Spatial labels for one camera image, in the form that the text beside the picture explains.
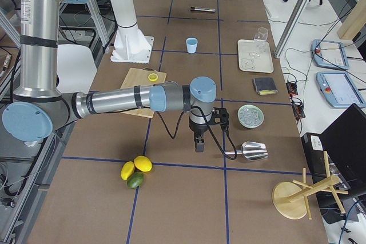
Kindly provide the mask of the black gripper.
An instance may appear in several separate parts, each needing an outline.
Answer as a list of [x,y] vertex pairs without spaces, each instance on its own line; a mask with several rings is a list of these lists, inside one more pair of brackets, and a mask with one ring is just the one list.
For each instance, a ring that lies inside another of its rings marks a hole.
[[189,128],[194,132],[195,152],[203,153],[205,147],[204,133],[208,131],[209,123],[195,123],[189,120]]

